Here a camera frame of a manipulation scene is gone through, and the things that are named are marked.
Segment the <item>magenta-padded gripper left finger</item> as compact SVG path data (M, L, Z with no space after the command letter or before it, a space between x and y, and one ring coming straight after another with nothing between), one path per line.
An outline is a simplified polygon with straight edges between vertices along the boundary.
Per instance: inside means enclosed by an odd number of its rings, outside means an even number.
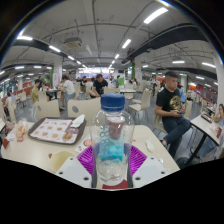
M84 188L92 188L95 162L92 148L86 148L77 157L68 157L56 172L56 175Z

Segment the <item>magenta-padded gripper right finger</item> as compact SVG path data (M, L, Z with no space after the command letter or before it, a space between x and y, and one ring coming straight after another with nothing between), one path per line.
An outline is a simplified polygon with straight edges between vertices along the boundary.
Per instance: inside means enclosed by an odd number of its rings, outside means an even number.
M131 149L129 171L133 188L143 187L170 174L158 158L147 157L136 147Z

